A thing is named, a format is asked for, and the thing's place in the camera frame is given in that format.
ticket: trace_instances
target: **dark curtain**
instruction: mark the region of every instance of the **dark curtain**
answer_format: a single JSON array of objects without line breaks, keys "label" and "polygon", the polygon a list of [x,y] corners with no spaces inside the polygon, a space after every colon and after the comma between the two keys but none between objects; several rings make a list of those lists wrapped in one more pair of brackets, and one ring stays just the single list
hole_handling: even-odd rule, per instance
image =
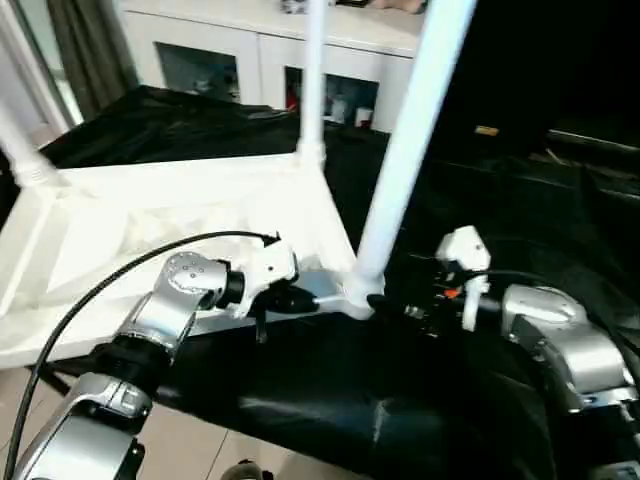
[{"label": "dark curtain", "polygon": [[85,121],[128,90],[111,19],[98,0],[47,0],[62,65]]}]

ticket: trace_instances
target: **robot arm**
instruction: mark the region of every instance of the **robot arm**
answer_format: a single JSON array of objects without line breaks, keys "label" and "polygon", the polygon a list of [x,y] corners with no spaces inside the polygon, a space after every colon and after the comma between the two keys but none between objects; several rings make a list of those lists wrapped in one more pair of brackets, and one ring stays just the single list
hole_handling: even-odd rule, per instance
[{"label": "robot arm", "polygon": [[98,371],[82,375],[30,444],[14,478],[124,480],[144,458],[136,435],[152,398],[195,321],[196,311],[245,316],[255,297],[297,275],[283,242],[229,263],[182,252],[165,263],[153,291],[133,308],[114,339],[96,348]]},{"label": "robot arm", "polygon": [[[436,258],[451,272],[479,272],[464,282],[462,328],[474,331],[489,291],[491,256],[472,226],[446,235]],[[589,321],[574,298],[547,286],[513,284],[498,308],[502,336],[517,343],[549,374],[556,397],[569,412],[637,399],[620,350]]]}]

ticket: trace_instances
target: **items in cabinet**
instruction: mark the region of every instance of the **items in cabinet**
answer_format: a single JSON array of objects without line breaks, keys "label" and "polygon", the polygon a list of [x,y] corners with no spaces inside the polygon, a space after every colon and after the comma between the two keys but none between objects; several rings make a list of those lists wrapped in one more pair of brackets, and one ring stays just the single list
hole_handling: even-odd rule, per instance
[{"label": "items in cabinet", "polygon": [[427,0],[373,0],[375,8],[397,8],[409,13],[423,13],[427,9]]},{"label": "items in cabinet", "polygon": [[[347,7],[366,7],[370,0],[327,0],[330,6],[345,5]],[[309,0],[280,0],[280,10],[284,13],[307,13]]]},{"label": "items in cabinet", "polygon": [[[287,109],[297,110],[302,91],[302,71],[286,67]],[[366,80],[327,75],[325,97],[325,120],[370,128],[378,84]]]},{"label": "items in cabinet", "polygon": [[[335,5],[336,0],[327,0],[329,5]],[[280,0],[280,10],[284,13],[302,14],[307,13],[309,0]]]},{"label": "items in cabinet", "polygon": [[240,102],[232,55],[156,43],[167,88],[216,100]]}]

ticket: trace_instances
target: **black table surface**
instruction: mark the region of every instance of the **black table surface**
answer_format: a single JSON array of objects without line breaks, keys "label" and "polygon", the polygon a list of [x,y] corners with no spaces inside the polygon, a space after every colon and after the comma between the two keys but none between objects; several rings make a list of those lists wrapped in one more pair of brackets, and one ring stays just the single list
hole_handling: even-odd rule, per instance
[{"label": "black table surface", "polygon": [[[294,114],[141,87],[44,153],[59,168],[263,155],[293,151],[298,132]],[[326,178],[354,248],[387,139],[327,125]],[[427,157],[387,272],[390,295],[425,300],[420,257],[473,224],[495,268],[546,275],[589,310],[640,323],[635,179],[495,152]],[[0,182],[2,219],[17,188],[6,173]],[[562,446],[536,371],[495,336],[436,341],[401,322],[342,315],[271,325],[266,345],[254,336],[189,339],[157,400],[375,478],[558,475]],[[56,368],[78,374],[91,360]]]}]

